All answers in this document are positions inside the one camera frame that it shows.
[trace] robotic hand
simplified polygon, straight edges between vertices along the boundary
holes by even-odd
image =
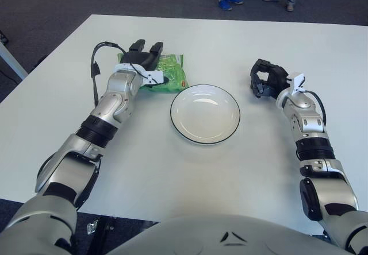
[[[133,55],[135,52],[141,52],[140,44],[138,41],[136,50],[131,47],[132,57],[137,56]],[[123,59],[131,61],[127,54]],[[147,54],[139,57],[149,57],[151,62],[155,59]],[[91,70],[94,78],[98,72],[93,61]],[[259,71],[269,73],[267,81],[260,80]],[[138,88],[152,81],[163,82],[163,75],[153,72],[131,63],[115,67],[108,89],[97,100],[96,108],[41,167],[37,195],[19,209],[0,235],[2,254],[72,253],[76,208],[88,198],[105,146],[130,116]],[[305,214],[319,221],[340,248],[260,219],[215,215],[165,221],[109,254],[349,254],[343,249],[367,254],[368,213],[358,211],[356,197],[329,143],[324,109],[321,118],[313,100],[305,95],[303,74],[288,76],[283,68],[258,60],[251,77],[254,94],[258,98],[277,99],[277,106],[290,120],[300,171],[306,177],[300,183]]]

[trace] white plate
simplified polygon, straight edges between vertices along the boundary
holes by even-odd
[[[220,87],[198,84],[180,92],[171,104],[171,120],[181,135],[200,144],[215,144],[237,129],[240,110]]]

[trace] blue sneaker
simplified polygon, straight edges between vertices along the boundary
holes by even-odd
[[[232,7],[228,4],[227,0],[219,1],[218,6],[224,11],[231,11]]]
[[[232,3],[235,3],[235,4],[243,4],[244,1],[242,0],[228,0],[228,2],[232,2]]]

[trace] green snack package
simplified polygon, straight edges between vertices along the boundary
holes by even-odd
[[[119,53],[117,56],[120,63],[123,54]],[[163,76],[168,78],[168,82],[158,86],[142,86],[141,88],[160,92],[180,92],[187,88],[188,82],[183,70],[183,58],[183,55],[161,55],[156,70],[162,71]]]

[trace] white table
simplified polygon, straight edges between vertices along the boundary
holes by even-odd
[[[0,104],[0,198],[34,195],[41,163],[93,108],[90,57],[96,43],[183,53],[191,85],[229,91],[241,110],[236,133],[201,146],[170,122],[175,94],[140,91],[132,118],[106,150],[101,173],[81,212],[162,221],[187,214],[240,214],[321,233],[302,212],[299,162],[289,123],[273,99],[256,99],[250,69],[258,58],[306,76],[327,111],[336,157],[359,199],[367,197],[367,27],[287,22],[89,17]],[[96,57],[102,95],[118,50]]]

